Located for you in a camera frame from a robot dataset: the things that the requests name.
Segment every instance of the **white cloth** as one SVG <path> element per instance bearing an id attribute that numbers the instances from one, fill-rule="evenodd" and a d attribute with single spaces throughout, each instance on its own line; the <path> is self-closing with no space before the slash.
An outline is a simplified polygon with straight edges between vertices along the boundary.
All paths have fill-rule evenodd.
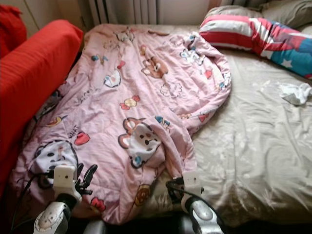
<path id="1" fill-rule="evenodd" d="M 293 105 L 303 105 L 312 96 L 312 87 L 307 83 L 299 86 L 293 84 L 281 84 L 281 98 Z"/>

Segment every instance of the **gray pillow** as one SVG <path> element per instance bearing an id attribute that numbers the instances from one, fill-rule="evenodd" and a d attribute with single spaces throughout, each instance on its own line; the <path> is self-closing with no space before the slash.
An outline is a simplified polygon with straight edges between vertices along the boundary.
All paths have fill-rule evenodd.
<path id="1" fill-rule="evenodd" d="M 312 22 L 312 0 L 271 1 L 260 7 L 264 18 L 291 28 Z"/>
<path id="2" fill-rule="evenodd" d="M 206 17 L 208 16 L 214 16 L 214 15 L 234 15 L 234 16 L 248 16 L 250 18 L 262 18 L 262 14 L 257 11 L 250 10 L 246 7 L 242 6 L 219 6 L 212 8 L 210 11 L 208 11 Z"/>
<path id="3" fill-rule="evenodd" d="M 304 34 L 312 35 L 312 23 L 301 26 L 298 28 L 298 31 Z"/>

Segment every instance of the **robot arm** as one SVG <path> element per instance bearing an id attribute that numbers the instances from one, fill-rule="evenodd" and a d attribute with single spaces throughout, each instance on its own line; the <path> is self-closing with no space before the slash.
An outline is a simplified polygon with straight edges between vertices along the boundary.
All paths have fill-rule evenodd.
<path id="1" fill-rule="evenodd" d="M 54 169 L 53 189 L 56 201 L 41 212 L 34 224 L 34 234 L 65 234 L 73 208 L 81 202 L 81 194 L 92 194 L 86 188 L 90 185 L 97 165 L 91 166 L 80 183 L 77 180 L 83 164 L 78 166 L 59 165 Z"/>
<path id="2" fill-rule="evenodd" d="M 182 178 L 176 178 L 166 183 L 168 193 L 173 202 L 177 201 L 176 192 L 179 191 L 182 199 L 181 206 L 184 212 L 189 214 L 196 234 L 224 234 L 217 222 L 217 214 L 212 207 L 201 198 L 204 189 L 200 186 L 196 172 L 186 171 Z M 176 185 L 183 185 L 183 189 L 177 189 Z"/>

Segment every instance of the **cartoon cat print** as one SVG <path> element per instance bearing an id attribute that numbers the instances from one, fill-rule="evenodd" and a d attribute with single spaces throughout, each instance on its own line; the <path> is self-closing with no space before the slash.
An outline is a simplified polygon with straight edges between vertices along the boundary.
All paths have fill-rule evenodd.
<path id="1" fill-rule="evenodd" d="M 158 136 L 150 126 L 143 123 L 144 119 L 127 118 L 123 127 L 127 131 L 118 137 L 120 146 L 128 150 L 130 163 L 134 168 L 140 168 L 156 152 L 161 144 Z"/>

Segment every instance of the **red cushion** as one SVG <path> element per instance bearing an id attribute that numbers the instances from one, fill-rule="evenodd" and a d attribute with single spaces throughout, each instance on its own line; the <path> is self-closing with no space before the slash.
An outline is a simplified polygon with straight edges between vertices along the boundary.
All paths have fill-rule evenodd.
<path id="1" fill-rule="evenodd" d="M 26 27 L 16 7 L 0 5 L 0 58 L 26 41 Z"/>
<path id="2" fill-rule="evenodd" d="M 57 20 L 1 59 L 0 195 L 16 163 L 26 123 L 63 83 L 81 40 L 81 30 Z"/>

